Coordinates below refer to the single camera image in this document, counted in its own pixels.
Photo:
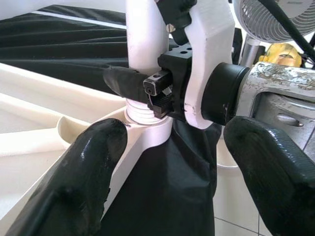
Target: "fan grille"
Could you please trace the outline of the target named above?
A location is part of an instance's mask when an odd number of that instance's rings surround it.
[[[242,0],[240,5],[241,23],[247,32],[264,42],[277,43],[291,41],[275,17],[257,0]],[[300,15],[291,18],[302,35],[315,29],[315,0]]]

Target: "black cloth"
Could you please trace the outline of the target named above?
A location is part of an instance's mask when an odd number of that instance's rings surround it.
[[[118,24],[125,20],[121,13],[73,7],[42,11]],[[112,92],[103,69],[127,67],[123,29],[30,13],[0,21],[0,32],[0,62],[89,88]],[[169,140],[141,155],[97,235],[213,236],[220,135],[216,124],[198,130],[174,121]]]

